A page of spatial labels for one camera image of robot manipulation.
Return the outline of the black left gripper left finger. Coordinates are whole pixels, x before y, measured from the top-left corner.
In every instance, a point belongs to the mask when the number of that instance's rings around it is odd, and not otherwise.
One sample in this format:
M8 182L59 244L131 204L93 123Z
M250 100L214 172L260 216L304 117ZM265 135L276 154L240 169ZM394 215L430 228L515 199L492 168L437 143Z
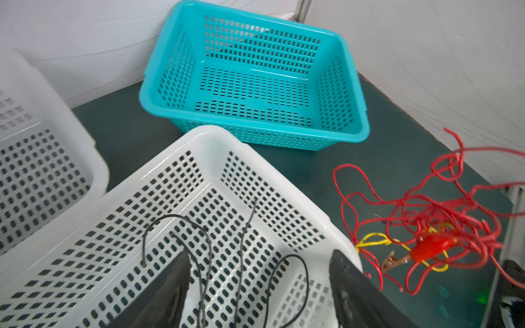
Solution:
M189 290L191 262L182 251L110 327L178 327Z

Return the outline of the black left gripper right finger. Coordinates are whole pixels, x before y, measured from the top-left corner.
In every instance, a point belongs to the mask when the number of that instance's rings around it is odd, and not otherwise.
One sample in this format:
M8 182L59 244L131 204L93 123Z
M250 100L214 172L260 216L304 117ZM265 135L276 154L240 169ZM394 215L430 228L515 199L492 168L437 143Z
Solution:
M330 258L329 281L341 327L416 326L339 250L334 250Z

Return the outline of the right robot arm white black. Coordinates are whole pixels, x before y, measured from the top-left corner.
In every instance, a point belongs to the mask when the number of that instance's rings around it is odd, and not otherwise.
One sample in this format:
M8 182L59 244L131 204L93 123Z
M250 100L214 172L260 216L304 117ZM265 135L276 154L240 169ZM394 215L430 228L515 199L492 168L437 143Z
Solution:
M505 221L503 249L496 256L505 273L524 283L524 218ZM482 327L523 327L524 289L512 284L499 271L495 273Z

